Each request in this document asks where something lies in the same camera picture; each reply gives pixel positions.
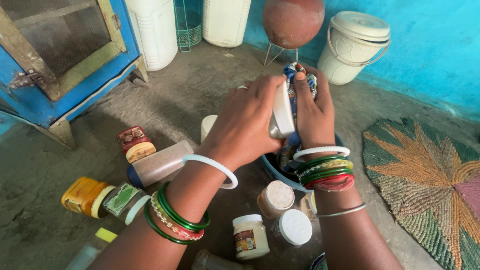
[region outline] round woven rug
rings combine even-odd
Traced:
[[[363,133],[370,180],[445,269],[480,269],[480,154],[426,124],[382,119]]]

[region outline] bucket handle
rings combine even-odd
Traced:
[[[356,62],[351,62],[351,61],[348,61],[347,59],[341,57],[339,54],[337,54],[337,52],[333,49],[333,45],[332,45],[332,40],[330,39],[330,29],[332,28],[332,25],[328,25],[328,30],[327,30],[327,43],[328,45],[330,46],[330,50],[332,50],[332,53],[333,55],[335,55],[335,58],[337,60],[339,60],[340,62],[344,63],[345,65],[349,65],[351,67],[364,67],[366,65],[370,65],[374,62],[376,62],[377,60],[379,60],[388,50],[388,46],[390,46],[390,42],[391,40],[389,39],[388,40],[388,44],[387,46],[384,47],[384,50],[382,51],[382,53],[377,57],[375,58],[374,60],[372,61],[366,61],[366,62],[363,62],[363,63],[356,63]]]

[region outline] terracotta water pot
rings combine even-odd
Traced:
[[[263,14],[264,30],[275,45],[296,49],[315,37],[324,17],[322,0],[267,0]]]

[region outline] silver bangle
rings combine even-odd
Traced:
[[[355,211],[358,211],[360,209],[363,209],[367,206],[366,203],[362,203],[361,205],[355,207],[355,208],[352,208],[352,209],[348,209],[346,211],[343,211],[343,212],[340,212],[340,213],[335,213],[335,214],[330,214],[330,215],[318,215],[317,214],[317,217],[318,218],[328,218],[328,217],[336,217],[336,216],[340,216],[340,215],[345,215],[345,214],[349,214],[349,213],[352,213],[352,212],[355,212]]]

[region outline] woman's left hand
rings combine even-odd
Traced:
[[[283,141],[269,137],[268,124],[276,88],[285,79],[285,75],[260,76],[254,82],[244,82],[248,89],[230,89],[197,154],[234,171],[262,154],[280,150]]]

